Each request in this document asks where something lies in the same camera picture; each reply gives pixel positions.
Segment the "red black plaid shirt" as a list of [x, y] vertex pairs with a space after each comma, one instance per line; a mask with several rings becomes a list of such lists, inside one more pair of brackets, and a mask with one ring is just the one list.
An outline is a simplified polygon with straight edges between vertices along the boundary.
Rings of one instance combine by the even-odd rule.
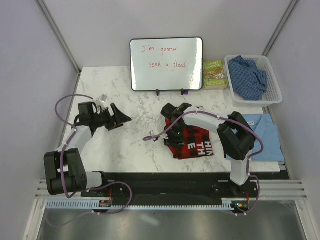
[[185, 137], [185, 145], [183, 147], [167, 146], [175, 159], [185, 160], [214, 155], [208, 130], [186, 125], [182, 120], [179, 120], [174, 126], [184, 126], [183, 134]]

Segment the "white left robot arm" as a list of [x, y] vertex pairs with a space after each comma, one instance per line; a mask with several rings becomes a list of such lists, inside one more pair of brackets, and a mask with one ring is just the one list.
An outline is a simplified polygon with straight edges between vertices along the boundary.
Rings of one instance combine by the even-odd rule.
[[87, 189], [92, 189], [99, 197], [109, 193], [110, 185], [102, 180], [102, 172], [85, 170], [81, 152], [98, 128], [111, 131], [132, 121], [114, 103], [110, 106], [113, 114], [107, 107], [97, 106], [94, 102], [78, 104], [79, 114], [75, 117], [70, 136], [55, 151], [44, 155], [46, 186], [50, 195], [66, 194], [70, 198], [73, 192]]

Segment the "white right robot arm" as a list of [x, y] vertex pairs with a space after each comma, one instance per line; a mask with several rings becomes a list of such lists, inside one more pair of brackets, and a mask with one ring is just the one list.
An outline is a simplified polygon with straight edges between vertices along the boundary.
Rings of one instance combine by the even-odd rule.
[[164, 145], [175, 159], [212, 156], [210, 134], [214, 133], [219, 137], [224, 157], [230, 158], [230, 193], [240, 197], [247, 191], [248, 159], [258, 137], [239, 112], [234, 111], [224, 118], [189, 103], [178, 107], [168, 103], [161, 115], [166, 123]]

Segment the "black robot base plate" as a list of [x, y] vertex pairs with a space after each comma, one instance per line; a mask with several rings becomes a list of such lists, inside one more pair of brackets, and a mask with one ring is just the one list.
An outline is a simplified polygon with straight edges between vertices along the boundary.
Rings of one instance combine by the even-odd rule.
[[228, 173], [111, 173], [102, 172], [102, 186], [79, 191], [83, 198], [111, 198], [125, 205], [138, 203], [215, 203], [223, 198], [255, 198], [252, 179], [243, 186]]

